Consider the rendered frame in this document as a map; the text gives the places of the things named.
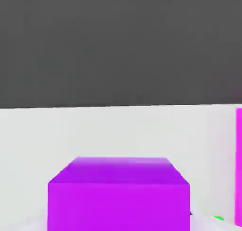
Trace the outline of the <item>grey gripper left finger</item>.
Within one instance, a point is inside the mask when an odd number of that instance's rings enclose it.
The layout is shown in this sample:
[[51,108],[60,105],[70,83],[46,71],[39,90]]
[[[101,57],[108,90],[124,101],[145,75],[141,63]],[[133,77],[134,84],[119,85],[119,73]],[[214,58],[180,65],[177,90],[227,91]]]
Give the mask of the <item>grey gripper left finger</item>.
[[28,217],[18,224],[0,228],[0,231],[47,231],[47,211],[43,210],[36,216]]

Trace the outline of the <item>large magenta box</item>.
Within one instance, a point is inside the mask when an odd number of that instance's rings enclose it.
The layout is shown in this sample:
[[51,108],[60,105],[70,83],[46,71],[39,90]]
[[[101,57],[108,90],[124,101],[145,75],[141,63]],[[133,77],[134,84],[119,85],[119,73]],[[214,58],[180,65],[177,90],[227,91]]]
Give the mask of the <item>large magenta box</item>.
[[242,108],[236,109],[235,224],[242,227]]

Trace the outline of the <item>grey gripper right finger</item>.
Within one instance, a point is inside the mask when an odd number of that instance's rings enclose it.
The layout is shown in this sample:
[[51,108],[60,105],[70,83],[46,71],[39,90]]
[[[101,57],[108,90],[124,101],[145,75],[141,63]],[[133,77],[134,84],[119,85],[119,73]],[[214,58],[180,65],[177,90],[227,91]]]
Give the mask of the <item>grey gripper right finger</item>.
[[190,212],[190,231],[242,231],[242,227],[215,217],[205,217]]

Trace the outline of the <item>small purple cube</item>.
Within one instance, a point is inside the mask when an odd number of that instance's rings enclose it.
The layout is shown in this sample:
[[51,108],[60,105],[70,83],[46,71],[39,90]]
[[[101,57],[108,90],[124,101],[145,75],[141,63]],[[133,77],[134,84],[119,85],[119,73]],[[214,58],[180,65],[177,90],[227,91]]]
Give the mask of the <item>small purple cube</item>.
[[166,158],[78,157],[48,183],[47,231],[190,231],[190,186]]

